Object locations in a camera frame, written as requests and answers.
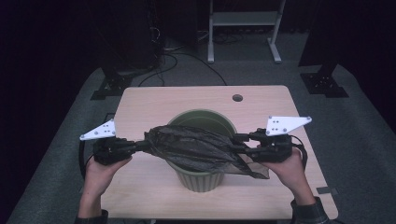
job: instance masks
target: sleeve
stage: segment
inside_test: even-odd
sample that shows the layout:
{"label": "sleeve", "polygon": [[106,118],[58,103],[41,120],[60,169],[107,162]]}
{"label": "sleeve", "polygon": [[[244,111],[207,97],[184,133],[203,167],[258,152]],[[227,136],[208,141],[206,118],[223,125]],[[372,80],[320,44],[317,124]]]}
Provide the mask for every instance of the sleeve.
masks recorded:
{"label": "sleeve", "polygon": [[330,224],[326,212],[319,197],[315,197],[316,203],[310,205],[297,205],[295,200],[291,202],[296,223],[304,224]]}
{"label": "sleeve", "polygon": [[107,224],[108,212],[102,210],[102,215],[99,217],[79,218],[76,217],[75,224]]}

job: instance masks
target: green trash can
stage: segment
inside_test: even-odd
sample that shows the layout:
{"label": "green trash can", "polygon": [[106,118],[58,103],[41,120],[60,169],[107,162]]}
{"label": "green trash can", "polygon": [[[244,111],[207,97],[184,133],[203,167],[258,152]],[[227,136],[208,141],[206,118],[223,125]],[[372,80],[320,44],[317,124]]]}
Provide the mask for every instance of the green trash can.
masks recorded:
{"label": "green trash can", "polygon": [[[194,109],[174,117],[168,124],[205,129],[232,137],[236,133],[233,124],[223,115],[207,109]],[[195,172],[181,168],[167,161],[176,171],[181,184],[194,192],[208,192],[215,189],[222,181],[223,173]]]}

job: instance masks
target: metal stand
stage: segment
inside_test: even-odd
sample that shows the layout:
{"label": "metal stand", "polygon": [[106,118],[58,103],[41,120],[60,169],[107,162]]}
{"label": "metal stand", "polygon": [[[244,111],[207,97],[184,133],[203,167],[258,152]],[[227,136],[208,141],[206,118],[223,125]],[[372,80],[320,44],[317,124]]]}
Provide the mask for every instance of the metal stand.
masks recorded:
{"label": "metal stand", "polygon": [[332,78],[336,66],[336,61],[327,61],[317,73],[300,74],[310,94],[324,94],[328,98],[349,97],[344,88],[339,87]]}
{"label": "metal stand", "polygon": [[213,0],[210,0],[209,16],[209,42],[207,44],[207,61],[215,61],[213,46],[213,27],[214,26],[243,26],[243,25],[274,25],[272,37],[268,38],[270,50],[274,56],[275,63],[282,63],[277,51],[275,41],[279,25],[282,20],[283,9],[286,0],[281,0],[278,11],[268,12],[213,12]]}

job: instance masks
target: gray carpet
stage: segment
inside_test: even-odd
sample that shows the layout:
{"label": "gray carpet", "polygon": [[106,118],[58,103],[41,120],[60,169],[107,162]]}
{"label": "gray carpet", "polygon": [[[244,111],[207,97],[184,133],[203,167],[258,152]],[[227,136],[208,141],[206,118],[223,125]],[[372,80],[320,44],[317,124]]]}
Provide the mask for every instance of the gray carpet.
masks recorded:
{"label": "gray carpet", "polygon": [[[329,187],[338,191],[333,196],[338,219],[346,224],[396,223],[396,136],[342,66],[335,69],[333,77],[349,98],[308,93],[300,74],[316,72],[318,67],[298,67],[306,38],[307,34],[280,34],[276,44],[283,63],[275,64],[263,35],[244,35],[237,43],[215,45],[211,67],[228,85],[287,86],[300,115],[314,120],[305,129]],[[175,42],[167,44],[168,48],[176,46]],[[206,45],[176,52],[206,61]],[[195,58],[173,56],[177,58],[175,68],[149,78],[142,86],[224,85],[214,71]],[[162,57],[161,71],[174,63],[172,57]],[[131,86],[151,74],[135,78]],[[107,113],[116,111],[120,101],[119,96],[90,101],[103,79],[98,68],[82,87],[8,223],[73,222],[83,184],[78,169],[78,137],[100,125]]]}

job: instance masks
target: white metal frame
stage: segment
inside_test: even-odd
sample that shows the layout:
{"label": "white metal frame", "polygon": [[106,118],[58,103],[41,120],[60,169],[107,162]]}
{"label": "white metal frame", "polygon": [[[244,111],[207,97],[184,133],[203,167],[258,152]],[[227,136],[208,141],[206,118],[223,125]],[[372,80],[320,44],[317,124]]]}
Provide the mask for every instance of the white metal frame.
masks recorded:
{"label": "white metal frame", "polygon": [[274,56],[275,63],[282,63],[279,52],[276,48],[276,36],[282,20],[283,9],[286,0],[281,0],[278,11],[268,12],[214,12],[213,0],[210,0],[209,15],[209,42],[207,44],[207,61],[215,61],[213,46],[213,27],[214,26],[235,26],[235,25],[274,25],[272,37],[267,38],[268,45]]}

